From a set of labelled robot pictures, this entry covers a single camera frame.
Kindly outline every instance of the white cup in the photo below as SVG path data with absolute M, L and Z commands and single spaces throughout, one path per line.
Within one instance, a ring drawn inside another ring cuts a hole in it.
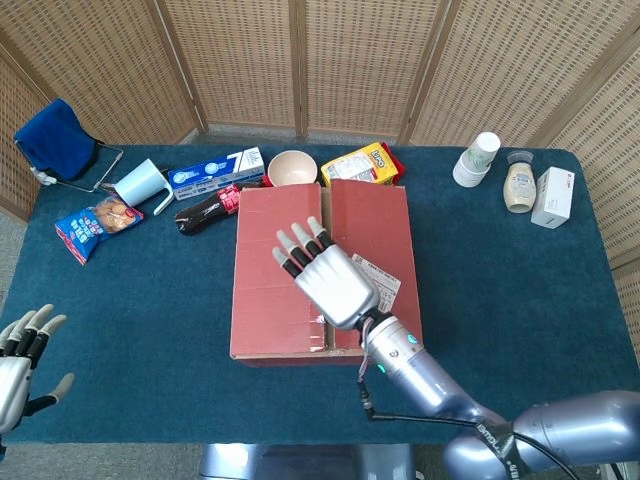
M 475 173 L 485 172 L 500 149 L 500 138 L 493 132 L 482 132 L 464 152 L 464 166 Z
M 130 207 L 135 207 L 161 190 L 167 189 L 169 194 L 153 211 L 154 215 L 160 215 L 173 200 L 173 189 L 169 181 L 148 158 L 116 183 L 114 188 Z
M 464 153 L 460 155 L 458 162 L 456 163 L 455 167 L 453 167 L 453 179 L 460 186 L 467 188 L 475 187 L 482 181 L 484 176 L 491 169 L 491 165 L 489 165 L 484 172 L 472 172 L 464 165 L 464 156 Z

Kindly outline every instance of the black cable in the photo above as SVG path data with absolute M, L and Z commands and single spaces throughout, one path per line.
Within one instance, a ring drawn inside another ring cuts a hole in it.
M 467 422 L 465 420 L 456 420 L 454 418 L 437 418 L 437 417 L 416 417 L 414 415 L 395 415 L 393 413 L 378 413 L 374 412 L 371 416 L 373 421 L 385 421 L 385 420 L 403 420 L 406 422 L 425 422 L 425 423 L 443 423 L 445 425 L 455 425 L 458 427 L 475 428 L 474 422 Z
M 610 463 L 609 466 L 611 467 L 611 470 L 613 470 L 613 474 L 616 476 L 616 480 L 624 480 L 624 476 L 622 476 L 622 472 L 618 468 L 618 464 Z
M 560 459 L 560 457 L 558 457 L 555 453 L 553 453 L 547 447 L 539 443 L 537 440 L 534 440 L 533 438 L 530 438 L 530 437 L 526 437 L 518 432 L 513 432 L 513 438 L 515 438 L 516 440 L 523 441 L 524 443 L 531 445 L 540 453 L 543 453 L 549 460 L 551 460 L 558 467 L 560 467 L 562 471 L 566 473 L 569 478 L 571 478 L 571 480 L 580 480 L 576 475 L 576 473 L 566 463 L 564 463 Z
M 364 383 L 364 380 L 358 381 L 358 389 L 360 391 L 360 399 L 364 406 L 365 413 L 367 417 L 371 421 L 408 421 L 408 422 L 425 422 L 425 423 L 440 423 L 446 425 L 456 425 L 459 427 L 467 427 L 467 428 L 477 428 L 478 424 L 476 422 L 470 422 L 467 420 L 457 420 L 455 418 L 438 418 L 438 417 L 419 417 L 413 415 L 396 415 L 393 413 L 377 413 L 373 408 L 373 403 L 371 402 L 371 396 L 367 391 L 367 387 Z M 562 471 L 571 479 L 571 480 L 580 480 L 580 478 L 576 475 L 576 473 L 569 467 L 566 463 L 564 463 L 555 453 L 549 450 L 547 447 L 539 443 L 537 440 L 533 438 L 529 438 L 521 433 L 513 432 L 513 437 L 516 440 L 520 440 L 531 447 L 538 450 L 540 453 L 545 455 L 549 460 L 555 463 Z

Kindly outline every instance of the bottle lid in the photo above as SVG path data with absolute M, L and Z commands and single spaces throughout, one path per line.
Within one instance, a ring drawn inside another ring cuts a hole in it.
M 526 150 L 516 150 L 507 155 L 507 161 L 509 165 L 513 165 L 514 163 L 528 163 L 531 165 L 533 162 L 533 153 Z

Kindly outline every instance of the snack bag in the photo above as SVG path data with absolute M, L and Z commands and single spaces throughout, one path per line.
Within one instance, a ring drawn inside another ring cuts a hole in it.
M 391 185 L 400 172 L 387 149 L 376 142 L 325 163 L 320 167 L 325 185 L 336 178 Z
M 84 265 L 98 243 L 140 223 L 143 218 L 142 213 L 114 196 L 95 207 L 58 220 L 56 232 L 73 256 Z

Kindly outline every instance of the white bowl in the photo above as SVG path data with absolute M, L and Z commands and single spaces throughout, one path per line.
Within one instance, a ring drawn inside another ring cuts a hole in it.
M 273 157 L 267 175 L 274 187 L 313 183 L 318 177 L 318 166 L 310 155 L 300 150 L 287 150 Z

